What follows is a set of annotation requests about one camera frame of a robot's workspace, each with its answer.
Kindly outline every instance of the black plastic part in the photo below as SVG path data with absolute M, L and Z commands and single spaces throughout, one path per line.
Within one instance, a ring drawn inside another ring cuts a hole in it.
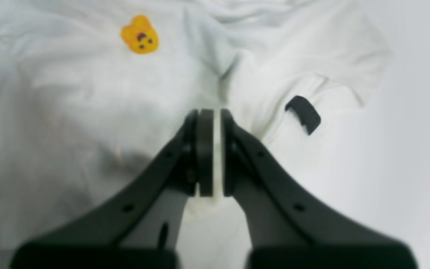
M 402 242 L 331 209 L 292 179 L 264 145 L 222 111 L 224 189 L 245 212 L 249 267 L 415 269 Z
M 205 185 L 212 182 L 211 167 L 196 171 L 212 155 L 213 134 L 203 130 L 212 125 L 213 113 L 199 118 L 192 111 L 135 181 L 86 216 L 24 244 L 11 268 L 176 268 L 186 200 L 195 194 L 199 175 Z
M 196 153 L 200 196 L 213 196 L 213 110 L 202 109 L 196 127 Z
M 303 126 L 306 126 L 306 131 L 311 135 L 316 128 L 321 124 L 321 117 L 314 109 L 314 106 L 302 96 L 295 96 L 285 106 L 285 111 L 293 109 L 298 115 Z

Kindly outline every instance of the yellow bear patch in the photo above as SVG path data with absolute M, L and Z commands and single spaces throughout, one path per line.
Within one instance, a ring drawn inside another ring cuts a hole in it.
M 127 46 L 138 54 L 147 54 L 159 47 L 159 36 L 144 15 L 134 17 L 131 24 L 122 29 L 121 37 Z

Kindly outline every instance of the white fabric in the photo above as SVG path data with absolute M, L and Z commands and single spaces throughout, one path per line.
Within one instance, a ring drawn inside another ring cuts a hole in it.
M 158 32 L 154 53 L 119 36 L 137 14 Z M 355 0 L 0 0 L 0 248 L 112 196 L 193 108 L 228 107 L 308 173 L 336 142 L 329 115 L 362 106 L 388 56 Z M 295 95 L 323 118 L 312 136 L 284 111 Z M 187 205 L 185 268 L 241 268 L 250 249 L 220 178 L 214 198 Z

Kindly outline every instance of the t-shirt sleeve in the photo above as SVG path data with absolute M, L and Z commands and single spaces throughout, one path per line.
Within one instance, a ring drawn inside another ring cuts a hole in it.
M 296 95 L 322 114 L 366 104 L 391 53 L 355 0 L 260 8 L 231 26 L 240 53 L 225 94 L 244 128 L 263 138 Z

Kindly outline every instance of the white surface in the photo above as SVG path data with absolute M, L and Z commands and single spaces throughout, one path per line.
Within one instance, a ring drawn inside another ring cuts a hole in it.
M 328 139 L 334 142 L 326 143 L 323 158 L 310 162 L 311 169 L 293 164 L 276 141 L 271 148 L 314 195 L 372 228 L 405 240 L 420 267 L 430 269 L 430 1 L 362 3 L 396 55 L 382 87 L 363 112 L 324 118 L 324 129 L 317 132 L 329 132 Z M 245 253 L 239 250 L 249 245 L 241 212 L 232 200 L 219 198 L 189 202 L 187 211 L 193 214 L 186 214 L 188 224 L 178 245 L 182 262 L 193 264 L 188 268 L 199 264 L 241 268 L 244 262 L 239 255 Z M 84 203 L 86 208 L 91 206 L 90 201 Z M 227 209 L 227 221 L 201 210 L 214 203 L 217 209 Z M 188 219 L 204 214 L 204 218 Z M 214 223 L 220 224 L 218 229 L 208 233 L 207 227 L 213 228 Z M 230 243 L 231 238 L 239 240 Z

